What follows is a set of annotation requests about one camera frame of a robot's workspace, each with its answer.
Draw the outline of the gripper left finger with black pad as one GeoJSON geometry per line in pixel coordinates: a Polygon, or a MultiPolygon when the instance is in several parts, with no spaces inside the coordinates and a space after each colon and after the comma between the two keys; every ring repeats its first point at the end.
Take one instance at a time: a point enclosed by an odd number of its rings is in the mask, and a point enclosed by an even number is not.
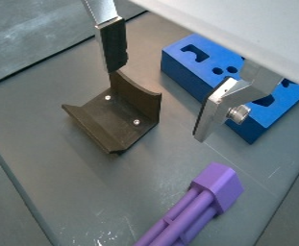
{"type": "Polygon", "coordinates": [[[94,22],[107,71],[112,73],[127,64],[128,59],[124,19],[116,13],[114,0],[82,0],[82,2],[94,22]]]}

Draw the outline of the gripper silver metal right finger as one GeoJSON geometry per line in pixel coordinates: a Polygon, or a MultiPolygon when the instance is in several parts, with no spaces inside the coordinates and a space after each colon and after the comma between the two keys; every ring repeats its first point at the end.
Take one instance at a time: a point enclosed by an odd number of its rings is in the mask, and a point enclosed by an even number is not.
{"type": "Polygon", "coordinates": [[[203,142],[227,119],[242,124],[250,115],[246,103],[269,96],[282,80],[273,70],[245,61],[241,80],[226,77],[202,104],[192,130],[195,139],[203,142]]]}

